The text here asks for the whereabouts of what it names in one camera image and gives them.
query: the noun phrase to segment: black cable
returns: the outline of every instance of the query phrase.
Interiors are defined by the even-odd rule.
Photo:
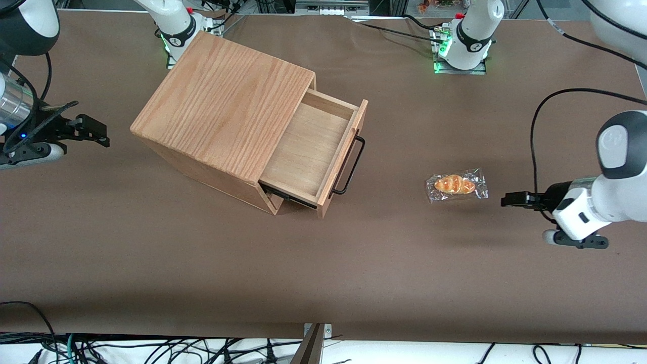
[[[47,91],[49,91],[49,85],[52,83],[52,58],[49,56],[49,52],[45,53],[45,58],[47,59],[47,81],[45,82],[45,88],[40,97],[43,101],[45,101],[45,96],[47,96]]]
[[[300,343],[301,343],[301,341],[289,341],[287,343],[276,343],[276,344],[270,344],[270,345],[272,347],[282,347],[284,345],[297,345],[297,344],[300,344]],[[267,348],[268,348],[268,346],[265,345],[264,347],[258,347],[258,348],[253,348],[253,349],[249,349],[249,350],[240,350],[240,351],[233,351],[232,350],[232,351],[230,351],[230,353],[233,353],[233,354],[240,353],[240,354],[233,357],[232,359],[230,359],[228,361],[225,361],[223,364],[231,364],[231,363],[234,362],[234,360],[240,358],[241,356],[251,354],[253,352],[260,352],[260,350],[267,349]]]
[[[202,341],[202,339],[198,339],[198,340],[194,341],[193,343],[190,343],[190,344],[186,345],[186,346],[184,347],[184,349],[182,349],[182,350],[180,350],[180,351],[178,351],[178,352],[171,353],[171,356],[169,356],[169,357],[168,357],[168,364],[171,364],[171,362],[172,362],[173,360],[175,360],[175,358],[177,358],[178,356],[180,356],[180,354],[182,354],[183,352],[187,352],[187,350],[188,350],[190,347],[194,346],[195,344],[197,344],[197,343],[198,343],[198,342],[200,342],[200,341]]]
[[[231,17],[232,17],[232,16],[234,16],[234,14],[236,14],[236,12],[233,12],[233,11],[232,11],[232,12],[229,14],[229,16],[225,18],[225,20],[224,20],[222,23],[220,23],[220,24],[216,25],[215,27],[207,28],[205,31],[206,31],[207,33],[209,33],[209,32],[211,32],[212,30],[215,30],[215,29],[218,29],[218,28],[220,28],[220,27],[224,26],[224,25],[225,25],[225,23],[226,23],[229,19],[231,19]]]
[[[79,348],[76,346],[76,343],[72,343],[72,351],[74,352],[74,361],[76,363],[89,364],[87,357],[85,357],[85,354],[83,353],[83,350],[79,350]]]
[[[25,306],[31,307],[38,315],[43,319],[43,322],[45,325],[47,325],[47,330],[49,330],[49,334],[51,335],[52,341],[54,342],[54,347],[56,348],[56,363],[58,364],[60,361],[59,358],[59,352],[58,352],[58,347],[56,346],[56,336],[54,335],[54,329],[52,328],[52,324],[49,323],[49,320],[45,317],[45,314],[38,308],[36,307],[35,304],[31,302],[26,302],[26,301],[5,301],[5,302],[0,302],[0,306],[4,306],[6,304],[22,304]]]
[[[580,357],[582,356],[582,344],[575,344],[577,347],[577,355],[575,356],[575,364],[580,364]],[[548,353],[546,352],[546,349],[544,349],[541,345],[535,345],[532,347],[532,356],[534,357],[534,360],[537,362],[537,364],[544,364],[539,360],[539,357],[537,356],[537,349],[540,349],[543,352],[543,355],[546,357],[546,360],[548,361],[547,364],[552,364],[551,363],[551,358],[548,356]]]
[[[161,344],[141,344],[141,345],[100,344],[100,345],[93,345],[92,348],[97,349],[97,348],[108,347],[108,348],[132,349],[132,348],[144,348],[144,347],[159,347],[159,346],[168,345],[168,342],[169,340],[167,340],[166,343],[161,343]]]
[[[483,364],[483,363],[485,363],[485,360],[487,359],[487,356],[488,356],[488,355],[490,355],[490,352],[492,351],[492,348],[494,348],[494,345],[495,345],[495,344],[496,344],[496,343],[492,343],[492,344],[490,344],[490,346],[489,346],[489,347],[487,348],[487,350],[485,351],[485,354],[483,354],[483,357],[481,358],[481,361],[479,361],[479,362],[478,362],[478,363],[476,363],[476,364]]]
[[[632,348],[632,349],[647,349],[646,347],[636,347],[636,346],[633,346],[633,345],[627,345],[627,344],[618,344],[618,345],[620,345],[620,346],[622,346],[622,347]]]
[[[67,351],[60,351],[60,350],[58,350],[58,342],[56,343],[56,345],[54,346],[54,348],[50,347],[50,346],[49,346],[49,343],[46,343],[46,342],[44,342],[44,341],[40,341],[40,345],[41,345],[45,350],[48,350],[48,351],[51,351],[51,352],[55,352],[55,353],[57,354],[57,356],[61,356],[63,359],[69,359],[69,358],[67,357]]]
[[[229,349],[233,344],[239,342],[240,340],[242,340],[242,339],[233,339],[231,341],[229,341],[229,339],[227,339],[227,341],[225,341],[225,345],[223,345],[223,347],[220,348],[220,350],[218,350],[218,352],[216,352],[213,357],[209,358],[209,360],[207,360],[205,364],[214,364],[215,361],[218,360],[218,357],[220,357],[220,355],[222,355],[222,353],[226,349]]]
[[[15,9],[18,9],[18,7],[21,6],[25,1],[27,0],[15,0],[13,3],[6,5],[2,9],[0,9],[0,16],[3,16],[9,12],[12,12]]]
[[[563,35],[566,39],[572,40],[572,41],[577,42],[579,44],[587,45],[588,47],[595,48],[595,49],[598,49],[598,50],[603,51],[603,52],[611,53],[614,56],[620,57],[623,60],[626,60],[626,61],[631,62],[631,63],[633,63],[635,65],[638,65],[638,66],[640,66],[640,67],[642,67],[644,69],[647,69],[647,64],[642,63],[642,62],[637,61],[637,60],[634,60],[633,58],[631,58],[629,56],[626,56],[626,55],[624,55],[624,54],[622,54],[620,52],[613,51],[613,50],[608,49],[606,47],[603,47],[601,45],[593,44],[593,43],[587,42],[585,40],[578,39],[578,38],[576,38],[576,37],[574,37],[574,36],[572,36],[570,34],[567,34],[560,27],[558,27],[557,24],[555,24],[554,21],[548,16],[548,14],[546,13],[546,10],[543,8],[541,0],[537,0],[537,5],[539,6],[539,10],[542,12],[543,17],[546,18],[548,23],[553,28],[555,28],[555,30],[557,30],[561,35]]]
[[[551,98],[553,98],[553,97],[555,97],[557,95],[561,95],[563,93],[569,93],[569,92],[596,93],[596,94],[600,94],[600,95],[607,95],[607,96],[611,96],[611,97],[621,98],[623,100],[636,102],[636,103],[642,104],[642,105],[647,105],[647,101],[641,100],[639,98],[635,98],[635,97],[631,97],[631,96],[627,96],[627,95],[623,95],[623,94],[615,93],[615,92],[611,92],[611,91],[605,91],[605,90],[600,90],[600,89],[582,88],[582,87],[572,88],[572,89],[563,89],[563,90],[555,91],[554,93],[551,93],[550,95],[546,96],[542,100],[542,102],[540,102],[539,106],[537,106],[537,109],[534,112],[534,116],[532,117],[532,123],[531,123],[531,126],[530,126],[530,153],[531,153],[531,158],[532,158],[532,181],[533,181],[533,185],[534,185],[534,195],[535,196],[537,196],[538,193],[539,193],[539,188],[537,186],[537,158],[536,158],[535,152],[534,152],[534,127],[535,127],[535,124],[537,122],[537,116],[539,115],[539,112],[541,111],[543,105],[546,102],[548,102],[548,100],[550,100]],[[550,223],[557,224],[557,222],[554,219],[549,218],[544,213],[541,205],[538,205],[538,210],[542,214],[542,216],[546,220],[548,220]]]
[[[164,356],[164,354],[166,354],[166,353],[167,353],[167,352],[169,352],[169,351],[172,351],[174,347],[176,347],[177,345],[181,344],[183,341],[184,341],[184,339],[181,339],[181,340],[180,340],[180,341],[178,341],[177,343],[173,343],[173,344],[171,344],[171,340],[169,340],[169,341],[167,342],[168,348],[166,348],[166,350],[164,350],[161,354],[159,354],[159,355],[157,356],[157,358],[155,358],[155,360],[153,360],[153,361],[151,362],[151,364],[155,364],[159,359],[161,359],[161,358],[162,358],[162,356]],[[146,359],[146,360],[145,360],[144,364],[147,364],[147,363],[148,363],[148,361],[153,357],[153,353],[151,353],[151,355],[149,355],[149,356],[148,356],[148,359]]]
[[[89,351],[90,354],[92,354],[92,356],[94,356],[94,358],[96,359],[96,362],[99,362],[99,361],[103,362],[104,361],[103,357],[101,357],[101,354],[99,354],[99,352],[96,351],[96,349],[92,347],[92,344],[90,344],[90,342],[82,341],[82,345],[83,344],[85,344],[86,349],[83,349],[83,346],[81,346],[81,349]]]
[[[607,15],[602,13],[600,10],[598,10],[598,8],[593,6],[593,4],[591,4],[589,2],[589,0],[582,0],[582,2],[586,5],[587,8],[589,8],[590,11],[592,11],[598,17],[602,18],[602,20],[606,21],[607,23],[613,25],[614,27],[616,27],[618,29],[624,30],[625,32],[631,34],[632,36],[637,36],[638,38],[642,38],[644,40],[647,40],[647,35],[645,35],[643,33],[639,33],[639,32],[637,32],[637,31],[635,31],[635,30],[633,30],[631,28],[625,27],[624,25],[622,25],[622,24],[618,23],[617,21],[611,19],[610,17],[608,17]]]
[[[164,344],[155,344],[155,345],[157,345],[157,348],[155,350],[153,350],[153,352],[148,356],[148,358],[146,358],[146,360],[144,360],[144,364],[148,363],[148,361],[153,357],[153,355],[155,355],[155,353],[158,350],[160,350],[164,345],[168,345],[170,343],[171,343],[171,341],[167,340],[166,343],[164,343]]]
[[[274,349],[272,349],[272,342],[270,339],[267,339],[267,355],[265,357],[267,358],[265,363],[268,364],[276,364],[276,361],[278,360],[276,355],[274,355]]]
[[[543,355],[546,357],[546,360],[548,361],[547,364],[552,364],[551,359],[548,356],[548,353],[546,352],[546,349],[544,349],[541,345],[535,345],[532,347],[532,356],[534,357],[534,360],[537,362],[537,364],[544,364],[539,360],[539,358],[537,358],[537,349],[542,350]]]
[[[197,355],[198,358],[200,358],[200,364],[204,364],[204,359],[200,354],[198,354],[196,352],[185,352],[185,354]]]
[[[575,364],[580,364],[580,356],[582,356],[582,344],[575,344],[577,347],[577,355],[575,356]]]
[[[438,23],[436,25],[425,25],[425,24],[422,24],[418,19],[414,18],[413,16],[411,16],[409,14],[404,14],[402,17],[413,20],[413,22],[418,27],[425,28],[426,30],[433,30],[435,27],[439,27],[439,26],[443,25],[442,23]]]
[[[385,32],[391,32],[391,33],[394,33],[394,34],[400,34],[401,36],[407,36],[407,37],[411,37],[411,38],[422,39],[422,40],[426,40],[426,41],[430,41],[430,42],[434,42],[434,43],[442,43],[442,42],[443,42],[442,40],[439,40],[439,39],[433,39],[433,38],[429,38],[429,37],[416,36],[416,35],[409,34],[409,33],[405,33],[405,32],[399,32],[398,30],[393,30],[393,29],[388,29],[388,28],[378,27],[378,26],[376,26],[376,25],[370,25],[370,24],[366,24],[366,23],[360,23],[360,24],[361,24],[361,25],[363,25],[363,26],[365,26],[365,27],[374,28],[374,29],[379,29],[379,30],[384,30]]]

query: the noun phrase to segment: croissant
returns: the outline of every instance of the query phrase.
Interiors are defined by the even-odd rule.
[[[456,174],[450,174],[436,181],[433,186],[441,192],[448,194],[470,194],[476,189],[476,185]]]

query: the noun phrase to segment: plastic packaging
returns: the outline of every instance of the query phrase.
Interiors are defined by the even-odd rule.
[[[436,174],[427,179],[429,201],[488,198],[485,176],[480,168]]]

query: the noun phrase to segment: wooden top panel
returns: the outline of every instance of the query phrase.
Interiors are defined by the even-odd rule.
[[[314,73],[200,32],[131,127],[256,182]]]

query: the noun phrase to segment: cable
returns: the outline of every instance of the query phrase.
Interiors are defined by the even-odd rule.
[[[224,25],[225,25],[225,23],[226,23],[229,19],[231,19],[231,17],[232,17],[232,16],[234,16],[234,14],[236,14],[236,12],[231,12],[231,13],[229,14],[229,16],[228,16],[228,17],[226,17],[226,18],[225,18],[225,20],[223,20],[223,22],[222,22],[222,23],[220,23],[220,24],[216,25],[215,27],[207,28],[205,31],[206,31],[207,33],[209,33],[209,32],[211,32],[212,30],[215,30],[215,29],[218,29],[218,28],[220,28],[220,27],[224,26]]]
[[[206,364],[214,364],[214,363],[215,363],[215,361],[216,361],[216,360],[218,360],[218,357],[219,357],[219,356],[220,356],[220,355],[221,355],[221,354],[222,354],[226,349],[228,349],[229,347],[231,347],[233,344],[237,343],[237,342],[238,342],[238,341],[240,341],[240,340],[242,340],[242,339],[233,339],[233,340],[229,341],[228,343],[225,341],[225,345],[223,345],[223,347],[222,347],[222,348],[220,348],[220,350],[218,350],[218,352],[216,352],[216,353],[215,353],[215,356],[213,356],[212,358],[210,358],[209,360],[207,360]]]
[[[126,349],[132,349],[132,348],[144,348],[144,347],[159,347],[159,346],[164,346],[168,345],[169,340],[166,341],[166,343],[161,343],[161,344],[141,344],[141,345],[117,345],[117,344],[101,344],[101,345],[95,345],[92,348],[103,348],[103,347],[108,347],[108,348],[126,348]]]
[[[49,56],[49,52],[45,53],[45,58],[47,59],[47,81],[45,82],[45,88],[41,93],[40,99],[45,101],[45,96],[47,96],[47,91],[49,91],[49,85],[52,83],[52,58]]]
[[[267,349],[268,347],[282,347],[284,345],[297,345],[297,344],[301,344],[301,341],[289,341],[287,343],[270,344],[269,346],[265,345],[264,347],[257,347],[249,350],[240,350],[240,351],[231,350],[229,353],[232,353],[232,354],[240,353],[240,355],[237,355],[232,359],[225,361],[223,364],[231,364],[234,362],[234,360],[240,358],[243,355],[251,354],[253,352],[260,352],[260,350]]]
[[[0,9],[0,16],[3,16],[9,12],[12,12],[15,9],[18,9],[18,7],[21,6],[25,1],[27,0],[16,0],[12,4],[6,5],[2,9]]]
[[[169,351],[173,350],[173,347],[175,347],[175,346],[179,345],[179,344],[180,344],[180,343],[182,343],[182,341],[184,341],[184,340],[182,339],[182,340],[180,340],[179,342],[177,342],[177,343],[175,343],[175,344],[171,344],[171,341],[172,341],[172,340],[168,340],[168,341],[166,342],[166,345],[168,345],[168,348],[167,348],[165,351],[163,351],[161,354],[159,354],[159,356],[157,356],[157,358],[155,358],[155,360],[153,360],[153,361],[151,362],[151,364],[154,364],[156,361],[158,361],[159,359],[161,359],[161,358],[162,358],[162,356],[164,356],[164,354],[166,354],[167,352],[169,352]],[[161,345],[160,347],[158,347],[157,349],[155,349],[155,350],[154,350],[154,351],[153,351],[153,352],[148,356],[148,358],[146,358],[146,360],[144,361],[144,364],[148,364],[148,361],[153,357],[154,353],[156,353],[156,352],[157,352],[157,350],[161,349],[161,348],[162,348],[162,346],[163,346],[163,345]]]
[[[171,353],[171,356],[170,356],[170,357],[168,357],[168,364],[171,364],[171,362],[172,362],[175,358],[177,358],[178,356],[180,356],[180,354],[182,354],[183,352],[187,352],[187,350],[188,350],[190,347],[194,346],[195,344],[197,344],[197,343],[198,343],[198,342],[200,342],[200,341],[202,341],[202,339],[198,339],[198,340],[194,341],[193,343],[190,343],[189,345],[186,345],[186,346],[184,347],[184,349],[182,349],[182,350],[180,350],[180,351],[176,352],[176,353],[175,353],[175,356],[173,356],[173,353]]]
[[[621,98],[623,100],[627,101],[632,101],[636,102],[638,104],[642,105],[647,105],[647,101],[641,100],[639,98],[623,95],[620,93],[615,93],[611,91],[605,91],[605,90],[600,90],[600,89],[590,89],[590,88],[572,88],[572,89],[563,89],[559,91],[555,91],[554,93],[551,93],[550,95],[546,96],[542,102],[540,102],[539,106],[537,106],[537,109],[534,112],[534,116],[532,117],[532,123],[530,126],[530,154],[532,158],[532,182],[534,185],[534,195],[537,196],[539,194],[539,188],[537,186],[537,158],[535,156],[534,152],[534,127],[537,122],[537,116],[539,115],[539,112],[541,111],[543,105],[548,102],[548,100],[552,99],[553,97],[557,95],[561,95],[563,93],[569,93],[569,92],[587,92],[587,93],[596,93],[600,95],[607,95],[611,97],[616,97],[616,98]],[[538,210],[542,214],[542,216],[548,220],[550,223],[557,224],[557,222],[554,219],[549,218],[543,211],[542,206],[538,205]]]
[[[68,357],[68,359],[70,361],[70,364],[76,364],[74,362],[74,357],[72,357],[72,335],[74,335],[74,334],[70,334],[67,337],[67,357]]]
[[[399,32],[398,30],[393,30],[393,29],[388,29],[388,28],[378,27],[378,26],[376,26],[376,25],[370,25],[370,24],[365,24],[365,23],[360,23],[360,24],[361,24],[361,25],[363,25],[363,26],[365,26],[365,27],[374,28],[374,29],[379,29],[379,30],[384,30],[385,32],[391,32],[391,33],[395,33],[395,34],[400,34],[401,36],[407,36],[407,37],[411,37],[411,38],[418,38],[418,39],[422,39],[422,40],[430,41],[430,42],[433,42],[433,43],[442,43],[442,42],[443,42],[442,40],[439,40],[439,39],[433,39],[433,38],[429,38],[429,37],[415,36],[415,35],[413,35],[413,34],[404,33],[404,32]]]
[[[575,344],[577,347],[577,355],[575,356],[575,364],[580,364],[580,356],[582,356],[582,344]]]
[[[532,347],[532,356],[534,357],[534,360],[537,362],[537,364],[544,364],[539,360],[539,358],[537,358],[537,349],[541,349],[543,352],[543,355],[546,357],[546,360],[548,361],[548,364],[552,364],[551,359],[548,356],[548,353],[546,352],[546,349],[544,349],[541,345],[535,345]]]
[[[644,40],[647,40],[647,35],[645,35],[643,33],[639,33],[639,32],[637,32],[637,31],[635,31],[635,30],[633,30],[631,28],[625,27],[624,25],[622,25],[622,24],[618,23],[617,21],[611,19],[610,17],[608,17],[607,15],[602,13],[600,10],[598,10],[598,8],[593,6],[593,4],[591,4],[589,2],[589,0],[582,0],[582,2],[586,5],[587,8],[589,8],[590,11],[595,13],[595,15],[602,18],[602,20],[606,21],[607,23],[613,25],[614,27],[616,27],[618,29],[624,30],[625,32],[631,34],[632,36],[637,36],[638,38],[642,38]]]
[[[276,355],[274,355],[274,349],[272,349],[272,342],[270,339],[267,339],[267,355],[265,356],[267,360],[265,360],[266,364],[276,364],[276,361],[278,358]]]
[[[575,364],[580,364],[580,357],[582,356],[582,344],[575,344],[577,347],[577,355],[575,356]],[[543,352],[543,355],[546,357],[546,360],[548,361],[547,364],[552,364],[551,363],[551,358],[548,356],[548,353],[546,352],[546,349],[544,349],[541,345],[535,345],[532,347],[532,356],[534,357],[534,360],[537,362],[537,364],[544,364],[539,360],[539,357],[537,356],[537,349],[540,349]]]
[[[72,351],[74,352],[74,357],[78,357],[78,363],[81,364],[89,364],[90,361],[93,360],[88,360],[88,358],[85,356],[85,349],[83,349],[83,343],[81,344],[81,349],[76,347],[76,343],[71,343],[70,347],[72,347]]]
[[[622,347],[627,347],[627,348],[632,348],[632,349],[647,349],[646,347],[636,347],[634,345],[627,345],[627,344],[618,344]]]
[[[492,344],[490,344],[490,347],[488,347],[488,348],[487,348],[487,350],[485,351],[485,354],[483,354],[483,357],[481,358],[481,361],[479,361],[479,362],[478,362],[478,363],[476,363],[476,364],[483,364],[483,363],[485,363],[485,360],[487,359],[487,356],[488,356],[488,355],[490,355],[490,351],[492,351],[492,348],[494,348],[494,345],[495,345],[495,344],[496,344],[496,343],[492,343]]]
[[[411,20],[413,20],[413,22],[414,22],[418,27],[424,28],[424,29],[426,29],[426,30],[433,30],[435,27],[439,27],[439,26],[441,26],[441,25],[442,25],[442,23],[438,23],[438,24],[436,24],[436,25],[425,25],[425,24],[422,24],[420,21],[418,21],[418,19],[414,18],[413,16],[411,16],[411,15],[409,15],[409,14],[404,14],[402,17],[405,17],[405,18],[407,18],[407,19],[411,19]]]
[[[198,354],[196,352],[185,352],[185,354],[197,355],[198,358],[200,358],[200,364],[204,364],[204,359],[202,358],[202,356],[200,354]]]
[[[555,24],[555,22],[548,16],[548,14],[546,13],[546,10],[543,8],[541,0],[537,0],[537,5],[539,6],[539,10],[542,12],[543,17],[546,18],[546,20],[548,21],[548,24],[550,24],[555,30],[557,30],[558,33],[563,35],[566,39],[572,40],[572,41],[577,42],[579,44],[587,45],[588,47],[592,47],[592,48],[598,49],[598,50],[603,51],[603,52],[611,53],[614,56],[618,56],[618,57],[622,58],[623,60],[629,61],[629,62],[631,62],[631,63],[633,63],[635,65],[638,65],[638,66],[640,66],[640,67],[642,67],[644,69],[647,69],[647,64],[642,63],[642,62],[637,61],[637,60],[634,60],[633,58],[631,58],[629,56],[626,56],[626,55],[624,55],[624,54],[622,54],[620,52],[613,51],[613,50],[608,49],[606,47],[603,47],[601,45],[593,44],[593,43],[587,42],[585,40],[578,39],[578,38],[576,38],[576,37],[574,37],[574,36],[572,36],[570,34],[567,34],[566,32],[564,32],[562,30],[562,28],[558,27],[557,24]]]
[[[38,315],[43,319],[43,322],[45,325],[47,325],[47,330],[49,330],[49,334],[51,335],[52,341],[54,342],[54,347],[56,347],[56,336],[54,335],[54,329],[52,328],[52,324],[49,323],[49,320],[45,317],[45,314],[38,308],[36,307],[35,304],[31,302],[26,302],[26,301],[5,301],[5,302],[0,302],[0,306],[4,306],[6,304],[22,304],[25,306],[31,307]],[[58,364],[60,361],[59,358],[59,352],[58,348],[56,349],[56,363]]]

